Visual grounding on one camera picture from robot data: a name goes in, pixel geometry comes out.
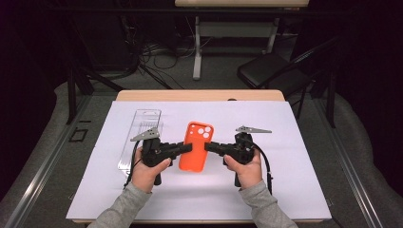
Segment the gray carpet floor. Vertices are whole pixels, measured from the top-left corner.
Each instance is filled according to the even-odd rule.
[[[292,45],[293,40],[277,42],[276,52],[282,54],[284,58],[288,58]],[[181,58],[176,65],[163,70],[170,77],[161,74],[166,82],[175,88],[180,87],[172,78],[177,84],[188,89],[246,88],[236,77],[237,66],[257,56],[261,47],[264,46],[265,42],[261,40],[212,40],[203,49],[200,81],[193,81],[192,79],[194,62],[192,57]],[[175,63],[174,61],[170,57],[161,55],[152,57],[147,64],[150,67],[169,67]],[[141,71],[114,82],[131,89],[163,89],[163,86],[157,84]],[[96,92],[89,98],[88,105],[83,109],[83,113],[74,125],[77,129],[87,130],[86,138],[83,142],[66,142],[64,144],[59,160],[53,167],[39,197],[21,221],[21,227],[83,227],[83,225],[66,220],[67,210],[71,204],[71,197],[77,190],[84,174],[86,163],[102,129],[107,111],[111,102],[116,98],[116,92],[107,86],[96,81],[92,83]],[[58,95],[58,104],[47,129],[32,151],[27,165],[0,203],[0,227],[6,226],[42,162],[49,153],[52,153],[63,133],[68,114],[67,85],[59,86],[55,92]],[[317,178],[324,196],[331,202],[332,215],[343,227],[369,227],[357,201],[356,192],[346,178],[346,170],[343,170],[337,148],[329,134],[328,127],[326,127],[327,123],[321,118],[323,103],[323,99],[312,100],[309,96],[306,99],[301,117],[297,121],[302,138],[317,172]],[[382,175],[374,167],[371,143],[365,129],[349,104],[339,96],[336,97],[335,114],[336,133],[341,139],[383,226],[403,227],[403,199],[388,186]],[[333,219],[321,223],[299,223],[298,226],[339,227]],[[207,227],[207,225],[198,225],[198,227]],[[208,225],[208,227],[225,226]],[[231,227],[254,226],[231,225]]]

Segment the black curtain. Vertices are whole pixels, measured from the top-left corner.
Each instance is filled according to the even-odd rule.
[[[51,117],[53,90],[66,80],[67,67],[44,14],[30,1],[0,3],[0,34],[2,199]]]
[[[336,92],[363,122],[375,166],[403,196],[403,7],[392,0],[311,0],[309,5],[310,10],[355,7],[356,17],[351,21],[305,20],[293,55],[342,35]]]

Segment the black chair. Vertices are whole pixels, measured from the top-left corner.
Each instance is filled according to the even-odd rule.
[[[338,37],[313,47],[288,62],[276,53],[268,53],[238,67],[238,77],[250,88],[278,89],[288,98],[302,90],[300,99],[291,105],[299,103],[296,118],[299,118],[307,86],[318,76],[326,71],[326,67],[316,69],[312,73],[305,74],[299,69],[307,66],[313,57],[329,53],[336,45]]]

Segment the person's left hand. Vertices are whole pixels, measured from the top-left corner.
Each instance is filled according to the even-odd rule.
[[[154,167],[148,167],[143,164],[142,161],[138,162],[142,157],[142,151],[143,149],[141,147],[136,151],[134,163],[137,164],[133,168],[131,183],[140,190],[150,193],[152,187],[154,186],[155,177],[157,177],[158,174],[163,172],[169,166],[171,160],[165,159]]]

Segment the desk leg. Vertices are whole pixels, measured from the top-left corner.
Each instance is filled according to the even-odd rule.
[[[273,51],[273,45],[275,43],[276,34],[277,34],[277,30],[278,30],[278,22],[279,22],[279,19],[276,18],[273,22],[273,26],[269,28],[271,30],[271,32],[270,32],[271,35],[269,38],[269,42],[267,43],[266,53],[271,53]]]
[[[193,68],[193,80],[199,80],[201,78],[202,69],[202,54],[201,54],[201,33],[200,33],[200,21],[199,17],[196,17],[195,23],[195,66]]]

